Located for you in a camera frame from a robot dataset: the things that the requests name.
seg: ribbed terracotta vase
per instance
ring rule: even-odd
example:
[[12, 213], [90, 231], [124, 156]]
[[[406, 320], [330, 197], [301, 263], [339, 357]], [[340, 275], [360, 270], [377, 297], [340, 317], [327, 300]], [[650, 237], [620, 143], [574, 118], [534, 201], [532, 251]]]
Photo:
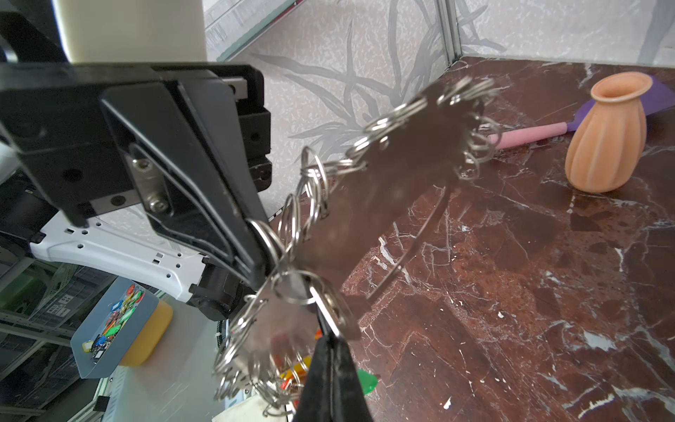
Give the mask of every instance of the ribbed terracotta vase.
[[591, 89], [595, 105], [572, 138], [565, 160], [570, 183], [585, 192], [608, 192], [630, 179], [645, 148], [647, 122], [640, 96], [649, 75], [625, 72]]

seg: gray leaf pattern wallpaper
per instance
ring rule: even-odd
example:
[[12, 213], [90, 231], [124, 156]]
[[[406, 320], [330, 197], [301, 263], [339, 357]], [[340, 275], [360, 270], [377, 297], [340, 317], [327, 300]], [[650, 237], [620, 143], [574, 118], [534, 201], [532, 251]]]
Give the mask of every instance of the gray leaf pattern wallpaper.
[[265, 75], [272, 112], [277, 211], [311, 146], [339, 157], [371, 120], [411, 99], [447, 68], [434, 0], [307, 0], [237, 56]]
[[463, 54], [675, 65], [673, 0], [454, 0]]

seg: metal bolt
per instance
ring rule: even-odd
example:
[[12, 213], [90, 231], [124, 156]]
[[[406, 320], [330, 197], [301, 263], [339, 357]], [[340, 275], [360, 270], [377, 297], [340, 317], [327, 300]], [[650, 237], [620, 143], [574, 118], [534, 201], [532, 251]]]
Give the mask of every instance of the metal bolt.
[[167, 201], [157, 194], [153, 194], [148, 197], [148, 206], [150, 207], [150, 211], [153, 213], [163, 213], [169, 209], [169, 204]]
[[132, 164], [134, 165], [134, 169], [137, 169], [141, 173], [147, 173], [153, 169], [153, 164], [145, 158], [135, 159], [132, 161]]

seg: marble countertop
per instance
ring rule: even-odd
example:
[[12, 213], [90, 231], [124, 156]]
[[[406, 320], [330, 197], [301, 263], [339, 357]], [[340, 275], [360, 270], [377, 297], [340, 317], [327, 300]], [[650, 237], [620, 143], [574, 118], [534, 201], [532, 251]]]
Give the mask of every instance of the marble countertop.
[[[570, 121], [626, 70], [675, 88], [675, 70], [465, 57], [442, 78], [494, 78], [505, 129]], [[647, 120], [645, 153], [608, 194], [573, 189], [571, 134], [502, 151], [452, 195], [438, 230], [360, 321], [359, 367], [381, 376], [376, 421], [675, 418], [675, 110]], [[357, 267], [364, 294], [412, 241], [418, 201]]]

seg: metal key ring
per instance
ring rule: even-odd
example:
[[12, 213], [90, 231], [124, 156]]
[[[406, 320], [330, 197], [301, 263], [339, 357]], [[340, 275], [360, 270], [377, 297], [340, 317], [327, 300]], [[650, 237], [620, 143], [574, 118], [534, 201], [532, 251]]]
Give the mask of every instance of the metal key ring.
[[222, 372], [234, 360], [239, 349], [246, 341], [251, 327], [255, 323], [255, 317], [267, 304], [267, 299], [258, 299], [244, 308], [242, 316], [236, 319], [235, 324], [223, 339], [221, 350], [216, 355], [213, 368], [216, 372]]
[[302, 168], [307, 168], [309, 166], [309, 156], [312, 156], [314, 161], [316, 161], [316, 164], [314, 164], [317, 169], [319, 170], [319, 174], [316, 172], [312, 172], [312, 174], [307, 175], [309, 178], [314, 178], [317, 181], [317, 184], [319, 185], [319, 189], [321, 189], [323, 192], [321, 193], [321, 198], [323, 201], [328, 201], [328, 196], [330, 194], [330, 189], [328, 187], [328, 176], [326, 175], [326, 169], [323, 167], [323, 163], [321, 163], [321, 159], [319, 156], [314, 152], [313, 149], [310, 147], [304, 147], [302, 149], [302, 156], [301, 156], [301, 166]]
[[[457, 177], [460, 180], [467, 180], [467, 181], [476, 180], [481, 175], [481, 166], [479, 165], [478, 161], [476, 160], [476, 157], [474, 157], [472, 153], [470, 153], [468, 151], [465, 151], [464, 156], [466, 157], [466, 159], [464, 160], [465, 164], [471, 164], [474, 168], [473, 169], [467, 169], [467, 170], [455, 168], [455, 172], [457, 173]], [[475, 171], [476, 172], [475, 175], [473, 175], [473, 176], [463, 176], [462, 175], [462, 173], [465, 173], [469, 170]]]
[[274, 407], [274, 406], [272, 406], [271, 404], [268, 404], [267, 407], [265, 407], [265, 410], [263, 410], [263, 416], [264, 417], [268, 417], [268, 416], [284, 417], [284, 416], [291, 415], [293, 413], [292, 411], [280, 411], [279, 413], [270, 412], [269, 409], [272, 408], [272, 407]]
[[492, 79], [484, 80], [471, 86], [469, 89], [467, 89], [460, 95], [462, 96], [463, 100], [473, 100], [476, 98], [480, 98], [483, 95], [490, 95], [489, 89], [492, 88], [494, 84], [495, 81]]
[[458, 101], [461, 101], [460, 93], [469, 84], [471, 84], [471, 77], [470, 76], [463, 77], [455, 85], [447, 88], [446, 91], [440, 97], [438, 97], [438, 99], [436, 99], [436, 103], [438, 105], [441, 105], [442, 103], [445, 103], [449, 99], [450, 100], [449, 105], [453, 105], [454, 103], [457, 103]]
[[[356, 163], [352, 159], [344, 159], [337, 161], [326, 161], [323, 163], [323, 168], [328, 177], [344, 176], [345, 174], [359, 172], [365, 167], [365, 163]], [[319, 170], [316, 164], [307, 165], [300, 169], [300, 176], [309, 176]]]
[[282, 271], [280, 273], [275, 273], [271, 276], [270, 288], [272, 289], [272, 292], [274, 293], [274, 295], [276, 297], [278, 297], [279, 299], [285, 301], [285, 302], [292, 303], [293, 305], [304, 306], [304, 305], [311, 305], [311, 304], [315, 303], [317, 301], [317, 299], [314, 298], [314, 297], [299, 299], [299, 298], [294, 298], [292, 296], [284, 296], [283, 294], [279, 293], [279, 291], [277, 290], [277, 285], [278, 285], [280, 279], [285, 275], [294, 275], [294, 274], [303, 275], [305, 277], [310, 278], [312, 281], [316, 281], [316, 282], [320, 283], [321, 285], [323, 285], [323, 280], [318, 275], [314, 274], [311, 271], [305, 271], [303, 269], [290, 269], [290, 270]]
[[399, 105], [382, 118], [367, 124], [363, 128], [363, 133], [367, 135], [347, 149], [344, 153], [345, 157], [358, 161], [375, 141], [379, 141], [392, 130], [405, 124], [409, 117], [426, 108], [427, 104], [426, 97], [418, 98], [411, 103]]
[[300, 234], [302, 233], [300, 203], [297, 195], [289, 194], [283, 207], [278, 230], [279, 235], [283, 236], [283, 243], [286, 244], [284, 253], [289, 254], [292, 258], [293, 248], [300, 243]]
[[492, 130], [492, 133], [497, 136], [497, 140], [492, 143], [494, 145], [495, 149], [497, 148], [497, 145], [500, 144], [502, 141], [502, 127], [500, 126], [499, 123], [495, 122], [492, 120], [490, 117], [486, 117], [484, 115], [481, 115], [478, 117], [479, 124], [487, 124], [487, 127]]
[[281, 243], [281, 239], [279, 239], [279, 236], [277, 236], [274, 230], [269, 227], [269, 224], [264, 221], [247, 219], [246, 222], [258, 232], [259, 238], [263, 241], [265, 248], [269, 252], [269, 256], [273, 261], [273, 265], [270, 265], [270, 268], [276, 267], [281, 259], [281, 254], [284, 253], [284, 244]]

